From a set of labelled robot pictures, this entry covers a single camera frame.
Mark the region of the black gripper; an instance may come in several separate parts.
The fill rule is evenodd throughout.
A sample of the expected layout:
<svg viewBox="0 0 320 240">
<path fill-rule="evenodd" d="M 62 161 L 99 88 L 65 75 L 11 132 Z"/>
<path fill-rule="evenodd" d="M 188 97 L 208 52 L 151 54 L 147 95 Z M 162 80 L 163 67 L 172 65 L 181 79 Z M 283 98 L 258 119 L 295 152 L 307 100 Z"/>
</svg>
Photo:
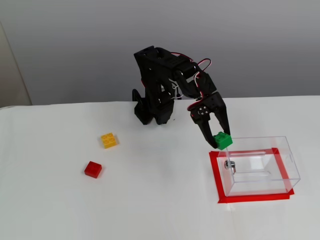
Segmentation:
<svg viewBox="0 0 320 240">
<path fill-rule="evenodd" d="M 193 108 L 190 111 L 190 116 L 193 122 L 198 125 L 205 140 L 210 146 L 216 148 L 217 142 L 212 135 L 209 125 L 209 121 L 211 120 L 210 113 L 214 113 L 216 115 L 223 132 L 231 135 L 226 104 L 219 92 L 214 92 L 213 94 L 206 96 L 200 101 L 198 107 Z"/>
</svg>

